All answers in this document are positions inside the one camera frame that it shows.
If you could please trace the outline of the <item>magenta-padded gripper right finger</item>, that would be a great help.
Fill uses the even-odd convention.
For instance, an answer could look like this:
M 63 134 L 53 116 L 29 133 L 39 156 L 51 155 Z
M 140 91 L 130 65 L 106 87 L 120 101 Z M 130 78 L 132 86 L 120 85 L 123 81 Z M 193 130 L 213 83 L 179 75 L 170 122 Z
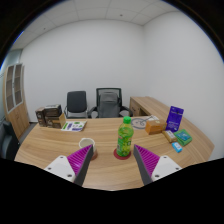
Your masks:
M 133 154 L 144 185 L 181 170 L 181 167 L 167 155 L 158 156 L 139 145 L 134 145 Z

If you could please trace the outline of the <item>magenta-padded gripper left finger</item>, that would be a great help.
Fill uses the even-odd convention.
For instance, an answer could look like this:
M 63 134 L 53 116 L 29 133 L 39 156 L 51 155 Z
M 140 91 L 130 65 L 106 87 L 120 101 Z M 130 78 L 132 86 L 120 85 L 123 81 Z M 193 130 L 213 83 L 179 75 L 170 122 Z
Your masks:
M 58 156 L 45 168 L 45 171 L 82 186 L 92 156 L 93 146 L 89 145 L 69 156 Z

